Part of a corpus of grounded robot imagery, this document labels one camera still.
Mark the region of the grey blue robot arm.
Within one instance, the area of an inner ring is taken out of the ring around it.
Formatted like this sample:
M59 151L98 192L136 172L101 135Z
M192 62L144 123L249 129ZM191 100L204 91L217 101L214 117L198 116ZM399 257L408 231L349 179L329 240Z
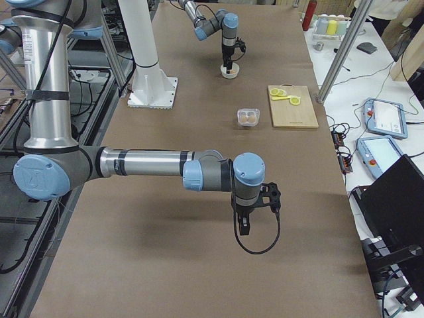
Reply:
M179 6L187 13L193 23L194 32L199 41L206 40L214 33L221 31L221 51L223 55L223 69L225 75L233 75L233 59L235 48L240 48L245 52L245 45L237 37L239 17L235 13L230 13L226 9L219 9L213 13L213 17L207 19L195 1L178 1Z
M250 214L264 207L265 165L247 152L234 160L215 150L113 149L81 143L86 123L77 130L72 119L87 117L74 111L70 101L68 39L96 39L105 35L102 1L6 1L12 6L11 22L21 32L26 72L24 113L29 138L24 155L13 168L19 189L33 199L50 201L75 187L97 179L118 176L180 176L186 189L231 193L236 236L250 232ZM159 66L147 1L117 1L131 48L134 88L130 106L170 109L178 79ZM221 33L225 73L233 71L235 48L245 52L237 36L239 17L219 9L208 19L195 1L177 1L193 23L199 40Z

